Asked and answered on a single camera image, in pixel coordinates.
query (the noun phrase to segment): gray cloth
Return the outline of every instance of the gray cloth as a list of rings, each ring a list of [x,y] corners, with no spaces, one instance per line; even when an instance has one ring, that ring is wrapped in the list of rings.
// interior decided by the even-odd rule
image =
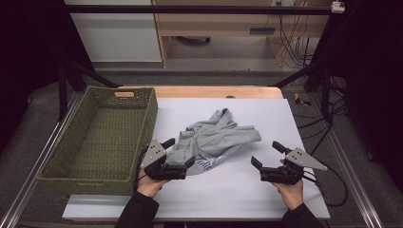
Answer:
[[[166,162],[184,164],[196,156],[195,164],[187,170],[187,176],[206,172],[245,143],[261,141],[254,126],[238,126],[227,109],[216,111],[208,121],[194,123],[182,131],[179,141],[168,152]]]

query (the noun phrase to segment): black metal pole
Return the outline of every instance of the black metal pole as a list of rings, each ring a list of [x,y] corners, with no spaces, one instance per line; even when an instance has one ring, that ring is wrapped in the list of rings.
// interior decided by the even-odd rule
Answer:
[[[106,6],[66,5],[43,6],[47,10],[67,10],[70,13],[192,13],[192,14],[281,14],[330,15],[330,7],[235,7],[235,6]]]

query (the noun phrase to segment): human hand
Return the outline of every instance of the human hand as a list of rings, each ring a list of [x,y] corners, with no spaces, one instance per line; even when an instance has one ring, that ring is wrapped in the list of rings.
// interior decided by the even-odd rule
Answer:
[[[299,180],[296,184],[287,185],[283,183],[272,182],[281,193],[282,200],[288,209],[294,210],[303,203],[303,183]]]
[[[169,182],[169,180],[152,180],[143,169],[140,170],[138,177],[137,191],[150,198],[154,198],[163,185]]]

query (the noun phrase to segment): black backdrop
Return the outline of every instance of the black backdrop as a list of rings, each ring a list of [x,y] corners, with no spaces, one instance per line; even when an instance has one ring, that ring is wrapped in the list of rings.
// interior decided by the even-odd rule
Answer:
[[[65,4],[51,0],[51,4]],[[92,69],[84,45],[68,13],[44,12],[38,1],[0,1],[0,152],[3,151],[28,107],[29,94],[57,82],[57,70],[67,54]],[[64,47],[49,46],[48,31],[32,20],[43,17]]]
[[[347,105],[376,161],[403,191],[403,1],[362,1],[333,53]]]

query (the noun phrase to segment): white cabinet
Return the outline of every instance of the white cabinet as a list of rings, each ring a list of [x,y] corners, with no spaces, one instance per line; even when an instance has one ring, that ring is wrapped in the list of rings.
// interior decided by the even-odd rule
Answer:
[[[151,5],[149,0],[65,0],[67,5]],[[161,62],[153,14],[71,13],[91,62]]]

